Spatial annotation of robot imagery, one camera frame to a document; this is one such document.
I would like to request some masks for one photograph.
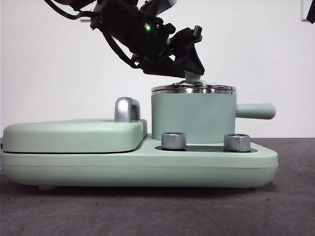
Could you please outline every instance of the white wall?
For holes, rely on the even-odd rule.
[[[276,105],[273,120],[238,119],[237,132],[315,137],[315,26],[301,21],[300,5],[178,0],[161,15],[178,30],[203,27],[205,80],[237,87],[239,103]],[[120,96],[138,99],[151,125],[151,87],[178,81],[129,68],[100,32],[42,0],[2,0],[1,39],[1,133],[18,122],[112,118]]]

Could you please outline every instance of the pot handle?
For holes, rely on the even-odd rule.
[[[276,115],[276,107],[270,103],[237,104],[236,117],[251,119],[272,119]]]

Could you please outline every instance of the mint green toy stove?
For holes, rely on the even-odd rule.
[[[139,102],[127,97],[117,100],[114,119],[8,126],[1,170],[14,182],[46,190],[266,185],[276,173],[277,153],[234,134],[235,118],[270,119],[275,108],[237,105],[235,90],[203,83],[154,88],[152,135]]]

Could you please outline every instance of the gray table surface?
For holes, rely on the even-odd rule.
[[[2,236],[315,236],[315,139],[254,139],[279,154],[261,188],[40,191],[0,179]]]

